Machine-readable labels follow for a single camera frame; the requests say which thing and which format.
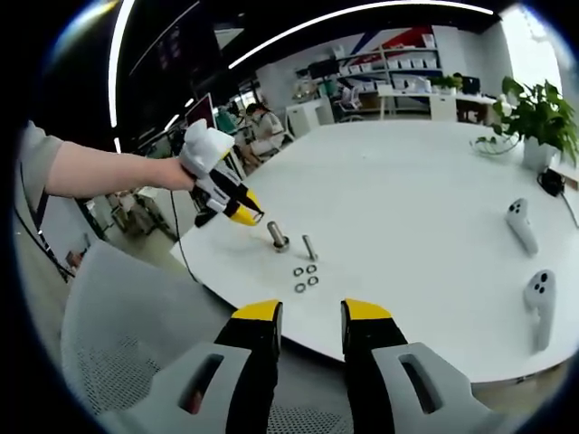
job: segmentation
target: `potted plant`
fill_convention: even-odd
[[[514,97],[517,102],[508,110],[504,110],[502,101],[493,104],[500,123],[492,128],[497,136],[525,143],[523,165],[538,173],[544,172],[557,149],[577,165],[579,145],[574,110],[557,87],[548,81],[532,88],[523,87],[511,77],[505,77],[502,88],[505,95]],[[497,139],[479,137],[477,143],[495,145]]]
[[[462,80],[460,77],[452,77],[451,75],[442,77],[429,77],[428,81],[432,85],[433,93],[455,95],[457,90],[462,89]]]

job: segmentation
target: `hand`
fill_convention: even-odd
[[[178,158],[151,159],[153,182],[151,186],[167,190],[190,192],[195,186],[193,177],[185,171]]]

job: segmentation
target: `green plant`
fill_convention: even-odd
[[[539,145],[548,144],[569,155],[577,165],[579,144],[577,142],[577,125],[573,121],[574,109],[563,99],[556,86],[547,80],[545,85],[524,87],[505,77],[502,90],[505,95],[512,95],[517,104],[505,113],[501,101],[493,104],[500,116],[500,124],[493,124],[492,129],[500,137],[517,137],[517,141],[536,138]],[[497,138],[479,137],[477,143],[497,144]]]
[[[442,77],[429,77],[428,81],[432,86],[439,86],[442,89],[462,89],[462,79],[460,77],[452,77],[451,75]]]

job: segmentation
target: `blue stripe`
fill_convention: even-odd
[[[356,46],[354,47],[354,50],[352,50],[352,52],[350,53],[350,55],[352,54],[358,54],[360,51],[362,51],[362,49],[364,48],[364,46],[370,42],[370,40],[372,40],[372,38],[374,38],[377,34],[379,33],[379,31],[375,31],[375,32],[366,32],[362,35],[362,37],[360,38],[360,41],[358,41],[358,43],[356,44]]]

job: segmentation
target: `round table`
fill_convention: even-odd
[[[389,310],[409,342],[423,342],[472,382],[519,378],[573,355],[579,342],[579,231],[561,198],[522,168],[522,149],[477,155],[489,135],[468,124],[396,120],[320,127],[245,183],[266,212],[250,228],[218,215],[182,239],[193,273],[234,307],[278,298],[282,334],[343,360],[340,301]],[[567,195],[579,210],[577,192]],[[508,206],[529,202],[539,242],[530,258],[505,222]],[[290,239],[277,253],[266,222]],[[319,259],[319,283],[294,287]],[[178,247],[172,253],[182,260]],[[537,353],[523,288],[540,269],[557,278],[551,344]]]

